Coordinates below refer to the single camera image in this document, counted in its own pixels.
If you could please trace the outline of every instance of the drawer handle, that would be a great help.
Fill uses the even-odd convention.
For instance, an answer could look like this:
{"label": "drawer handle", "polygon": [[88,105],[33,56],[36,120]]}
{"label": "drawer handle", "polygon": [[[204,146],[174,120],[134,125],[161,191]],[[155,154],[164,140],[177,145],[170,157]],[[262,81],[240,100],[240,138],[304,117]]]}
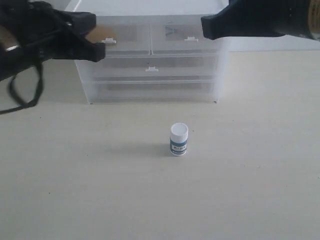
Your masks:
{"label": "drawer handle", "polygon": [[198,38],[195,38],[194,36],[188,36],[186,39],[185,39],[186,42],[199,42],[199,39]]}
{"label": "drawer handle", "polygon": [[156,68],[155,66],[150,66],[149,68],[147,68],[145,70],[147,73],[158,73],[159,72],[159,69]]}
{"label": "drawer handle", "polygon": [[102,41],[104,44],[116,44],[117,41],[114,40],[113,37],[107,37],[105,40]]}

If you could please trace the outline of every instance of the beige table surface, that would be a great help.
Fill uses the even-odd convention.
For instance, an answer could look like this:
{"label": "beige table surface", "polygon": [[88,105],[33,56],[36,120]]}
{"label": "beige table surface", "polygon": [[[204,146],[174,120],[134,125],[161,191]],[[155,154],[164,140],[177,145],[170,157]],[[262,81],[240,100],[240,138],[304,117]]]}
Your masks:
{"label": "beige table surface", "polygon": [[88,105],[72,61],[45,82],[0,116],[1,240],[320,239],[319,51],[231,53],[219,104]]}

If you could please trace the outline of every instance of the plastic drawer unit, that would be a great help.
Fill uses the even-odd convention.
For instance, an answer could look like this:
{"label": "plastic drawer unit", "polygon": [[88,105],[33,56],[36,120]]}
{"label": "plastic drawer unit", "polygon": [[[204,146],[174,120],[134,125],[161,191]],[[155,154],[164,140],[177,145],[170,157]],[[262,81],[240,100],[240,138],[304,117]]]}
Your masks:
{"label": "plastic drawer unit", "polygon": [[139,8],[145,0],[131,7],[124,0],[71,1],[67,11],[92,12],[97,24],[112,33],[105,39],[104,60],[75,61],[89,103],[219,100],[229,42],[205,39],[201,17],[225,5],[176,1],[177,10],[172,10],[168,0],[151,0]]}

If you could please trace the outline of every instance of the bottle label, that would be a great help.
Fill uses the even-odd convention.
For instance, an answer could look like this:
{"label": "bottle label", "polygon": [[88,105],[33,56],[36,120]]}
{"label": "bottle label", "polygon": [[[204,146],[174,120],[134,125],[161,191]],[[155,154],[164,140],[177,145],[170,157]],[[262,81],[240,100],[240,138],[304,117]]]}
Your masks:
{"label": "bottle label", "polygon": [[315,40],[320,41],[320,0],[310,0],[308,16],[309,31]]}
{"label": "bottle label", "polygon": [[182,155],[187,151],[187,141],[176,143],[170,139],[170,150],[173,154]]}

